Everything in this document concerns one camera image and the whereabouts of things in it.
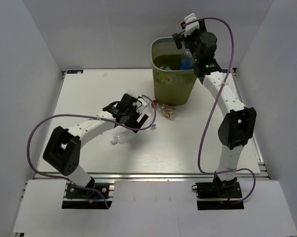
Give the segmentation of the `clear square bottle yellow label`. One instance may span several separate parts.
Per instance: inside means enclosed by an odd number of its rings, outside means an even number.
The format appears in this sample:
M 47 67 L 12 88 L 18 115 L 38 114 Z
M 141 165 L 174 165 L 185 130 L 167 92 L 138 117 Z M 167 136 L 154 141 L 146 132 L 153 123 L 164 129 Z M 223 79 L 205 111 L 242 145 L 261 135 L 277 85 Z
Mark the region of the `clear square bottle yellow label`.
M 171 71 L 171 68 L 167 64 L 163 64 L 160 69 L 164 71 Z M 161 72 L 157 76 L 157 82 L 165 85 L 171 85 L 172 76 L 169 73 Z

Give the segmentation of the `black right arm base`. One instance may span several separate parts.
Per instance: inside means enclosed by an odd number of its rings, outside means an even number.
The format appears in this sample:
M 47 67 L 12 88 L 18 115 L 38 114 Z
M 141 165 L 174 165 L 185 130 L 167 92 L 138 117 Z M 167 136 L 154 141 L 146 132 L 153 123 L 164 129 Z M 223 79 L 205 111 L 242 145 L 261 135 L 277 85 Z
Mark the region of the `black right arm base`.
M 212 182 L 195 183 L 191 186 L 196 192 L 197 209 L 199 211 L 208 210 L 242 210 L 244 202 L 239 182 L 236 185 L 219 193 Z

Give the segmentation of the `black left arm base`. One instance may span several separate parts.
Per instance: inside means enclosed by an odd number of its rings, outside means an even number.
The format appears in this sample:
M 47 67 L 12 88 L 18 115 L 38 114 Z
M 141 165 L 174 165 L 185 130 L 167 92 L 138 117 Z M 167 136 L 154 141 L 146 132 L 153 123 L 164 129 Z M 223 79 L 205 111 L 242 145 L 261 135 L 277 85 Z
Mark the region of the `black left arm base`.
M 109 183 L 95 183 L 94 185 L 94 189 L 98 190 L 104 196 L 108 207 L 111 207 L 113 201 L 113 187 L 114 185 Z M 73 184 L 67 183 L 62 201 L 62 209 L 105 210 L 107 206 L 99 193 L 77 189 Z

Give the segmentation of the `clear slim bottle white cap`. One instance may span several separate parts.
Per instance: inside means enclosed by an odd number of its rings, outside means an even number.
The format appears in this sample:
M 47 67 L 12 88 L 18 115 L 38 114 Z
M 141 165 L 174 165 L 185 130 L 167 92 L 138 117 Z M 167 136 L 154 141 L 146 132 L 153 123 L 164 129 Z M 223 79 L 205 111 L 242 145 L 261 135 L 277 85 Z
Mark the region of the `clear slim bottle white cap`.
M 115 133 L 111 139 L 112 145 L 124 144 L 135 136 L 135 133 L 129 129 L 123 129 Z

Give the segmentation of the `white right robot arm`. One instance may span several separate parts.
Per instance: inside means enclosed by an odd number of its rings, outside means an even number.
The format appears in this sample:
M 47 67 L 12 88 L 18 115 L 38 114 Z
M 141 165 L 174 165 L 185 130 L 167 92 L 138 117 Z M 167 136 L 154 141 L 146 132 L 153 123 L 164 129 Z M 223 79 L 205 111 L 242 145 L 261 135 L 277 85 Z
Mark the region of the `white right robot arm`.
M 223 116 L 218 128 L 221 156 L 212 175 L 214 193 L 224 197 L 236 184 L 240 154 L 253 136 L 256 110 L 241 102 L 228 85 L 228 74 L 222 72 L 214 58 L 217 38 L 206 30 L 204 20 L 190 14 L 184 18 L 182 27 L 182 39 L 192 54 L 195 76 L 215 99 L 204 130 L 207 131 L 216 107 L 219 107 Z

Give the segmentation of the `clear bottle blue label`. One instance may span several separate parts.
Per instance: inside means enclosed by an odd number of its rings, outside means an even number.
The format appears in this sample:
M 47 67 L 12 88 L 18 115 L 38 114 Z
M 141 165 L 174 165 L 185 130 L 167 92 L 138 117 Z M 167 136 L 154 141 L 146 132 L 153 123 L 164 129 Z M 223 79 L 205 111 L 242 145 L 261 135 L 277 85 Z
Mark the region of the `clear bottle blue label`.
M 180 61 L 180 70 L 193 69 L 193 57 L 189 49 L 183 49 Z

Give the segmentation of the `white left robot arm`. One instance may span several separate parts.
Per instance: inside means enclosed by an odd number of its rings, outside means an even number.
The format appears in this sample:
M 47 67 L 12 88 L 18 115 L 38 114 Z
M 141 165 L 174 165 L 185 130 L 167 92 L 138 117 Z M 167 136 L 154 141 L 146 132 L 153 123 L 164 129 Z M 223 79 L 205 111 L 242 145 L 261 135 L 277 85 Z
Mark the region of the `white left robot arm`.
M 94 193 L 94 179 L 80 166 L 81 149 L 88 142 L 121 126 L 137 133 L 153 126 L 148 109 L 156 110 L 156 102 L 146 95 L 125 93 L 120 101 L 105 106 L 96 116 L 70 128 L 56 127 L 46 145 L 42 158 L 71 181 L 83 197 Z

